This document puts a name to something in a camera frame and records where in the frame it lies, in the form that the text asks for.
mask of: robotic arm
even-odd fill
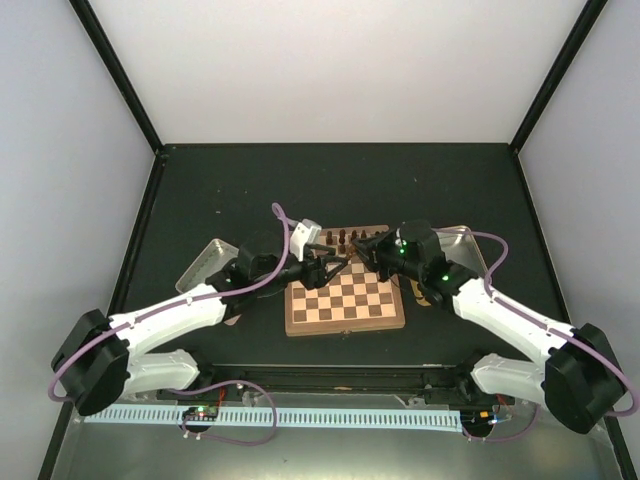
[[[531,361],[491,354],[480,359],[471,377],[484,393],[501,393],[547,408],[563,425],[588,433],[626,390],[614,374],[561,332],[595,349],[618,366],[604,333],[551,320],[490,289],[475,272],[447,261],[436,233],[425,221],[354,242],[366,267],[381,281],[395,274],[418,284],[425,299],[476,323],[515,346]]]
[[[303,220],[290,233],[289,252],[283,268],[267,284],[258,286],[274,271],[282,255],[282,239],[255,235],[238,256],[192,290],[165,302],[106,318],[99,310],[83,315],[55,355],[51,366],[58,371],[69,359],[101,334],[112,333],[86,351],[60,376],[68,399],[81,415],[92,415],[123,395],[193,386],[201,374],[194,357],[178,350],[149,353],[181,335],[237,317],[258,298],[270,296],[299,281],[307,289],[324,287],[348,260],[335,249],[314,245],[320,226]],[[326,254],[316,256],[314,250]],[[220,292],[245,290],[240,295]]]

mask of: chessboard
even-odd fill
[[[336,248],[336,255],[345,257],[354,233],[366,238],[388,228],[327,228],[320,232],[317,243],[329,243]],[[300,282],[293,282],[285,290],[285,330],[290,337],[402,328],[404,322],[398,278],[378,282],[377,274],[368,272],[356,255],[326,287],[307,290]]]

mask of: white wall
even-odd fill
[[[64,0],[0,15],[0,477],[36,478],[49,362],[106,308],[152,153]]]
[[[572,319],[605,330],[636,385],[639,52],[640,2],[609,2],[522,152]],[[640,471],[640,414],[621,424]]]
[[[509,142],[585,0],[92,0],[165,142]]]

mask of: black frame edge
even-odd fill
[[[629,448],[627,448],[627,442],[624,441],[624,436],[622,435],[620,422],[615,417],[605,417],[604,424],[607,427],[609,439],[613,444],[613,452],[618,460],[622,478],[624,478],[624,480],[638,480],[638,474],[636,473],[636,469],[633,467],[633,461],[629,454]]]
[[[116,286],[113,290],[113,296],[111,297],[111,303],[109,303],[109,310],[107,315],[113,315],[114,313],[120,313],[124,307],[124,302],[129,293],[129,284],[131,283],[131,277],[133,270],[138,260],[138,254],[140,253],[140,246],[144,239],[144,234],[151,218],[151,210],[153,204],[156,201],[156,195],[158,188],[160,187],[160,181],[164,174],[164,169],[167,164],[169,156],[163,152],[156,155],[153,161],[153,167],[149,174],[149,180],[142,196],[142,202],[140,203],[140,209],[136,216],[136,221],[133,225],[133,231],[129,239],[129,245],[127,246],[124,260],[118,279],[116,280]]]
[[[138,260],[138,254],[140,253],[140,246],[142,244],[147,225],[149,224],[151,210],[153,209],[153,204],[158,193],[158,187],[160,186],[160,181],[162,180],[162,175],[168,158],[169,156],[167,154],[160,152],[156,154],[154,159],[153,167],[149,174],[149,180],[147,181],[142,202],[133,225],[129,244],[127,245],[122,267],[120,268],[120,273],[118,274],[118,279],[113,290],[111,302],[109,303],[108,315],[119,313],[124,307],[124,302],[129,292],[129,284],[131,283],[133,270]],[[49,480],[52,478],[72,413],[73,405],[70,403],[64,403],[60,409],[60,414],[58,415],[56,426],[53,430],[53,434],[51,435],[47,452],[45,453],[44,460],[42,461],[38,480]]]
[[[153,150],[154,153],[160,152],[163,148],[162,141],[153,127],[151,119],[142,106],[140,98],[138,98],[133,85],[129,81],[129,77],[124,71],[124,67],[120,63],[120,60],[111,46],[111,43],[107,38],[107,34],[103,30],[102,25],[100,25],[100,21],[93,11],[89,1],[69,0],[69,3],[71,3],[76,15],[82,22],[84,29],[100,54],[100,57],[111,74],[113,81],[116,83],[118,90],[120,90],[122,97],[125,102],[127,102],[129,110],[131,110],[131,113],[136,119],[136,122],[138,122],[147,142],[149,142],[151,150]]]
[[[596,20],[600,16],[604,6],[607,4],[607,0],[587,0],[587,3],[583,7],[576,23],[573,25],[569,36],[562,45],[558,56],[556,57],[549,73],[542,82],[542,86],[536,94],[533,103],[529,107],[527,114],[525,115],[522,123],[518,127],[511,144],[509,145],[515,153],[519,153],[522,147],[526,143],[529,135],[535,128],[538,120],[542,116],[542,112],[546,108],[549,100],[553,96],[554,92],[560,85],[565,73],[571,66],[573,59],[577,55],[580,47],[586,40],[591,27],[596,23]]]
[[[555,269],[553,268],[553,261],[551,260],[549,249],[547,248],[547,242],[545,241],[544,234],[542,232],[542,226],[540,225],[540,220],[538,219],[538,213],[536,212],[533,198],[531,197],[529,185],[527,184],[524,169],[522,168],[522,162],[520,161],[520,157],[518,156],[518,154],[515,152],[513,154],[513,158],[518,173],[518,178],[520,179],[520,183],[525,194],[529,213],[536,230],[536,235],[538,237],[538,240],[540,241],[540,245],[542,246],[545,264],[547,270],[549,271],[549,277],[551,278],[551,284],[556,296],[556,301],[560,306],[560,310],[562,312],[562,320],[564,320],[565,322],[569,322],[569,311],[567,310],[567,305],[564,301],[562,290],[560,289],[560,282],[558,281]],[[625,480],[638,480],[638,476],[636,474],[635,468],[633,467],[633,461],[631,460],[631,455],[629,454],[627,443],[625,442],[624,436],[622,435],[622,430],[620,429],[620,423],[618,422],[618,419],[615,417],[605,417],[605,425],[607,427],[609,439],[611,440],[611,444],[613,445],[613,451],[615,453],[616,459],[618,460],[618,465],[620,466],[622,478],[624,478]]]
[[[51,440],[49,440],[49,446],[47,452],[44,455],[42,466],[40,467],[40,473],[38,474],[38,480],[49,480],[53,476],[53,471],[58,461],[58,455],[62,448],[62,441],[67,433],[67,427],[71,421],[71,414],[73,413],[73,405],[70,403],[63,403],[60,413],[58,414],[58,420],[56,426],[51,434]]]

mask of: red wire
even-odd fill
[[[500,402],[501,405],[504,405],[505,407],[507,407],[507,410],[509,410],[509,412],[513,413],[513,409],[511,408],[511,405],[507,403],[507,401],[504,399],[502,395],[500,395],[499,393],[496,393],[496,397],[498,398],[498,401]]]
[[[220,397],[218,399],[218,408],[220,408],[220,406],[222,405],[222,401],[224,400],[224,397],[227,394],[227,389],[226,388],[221,388],[220,389]]]

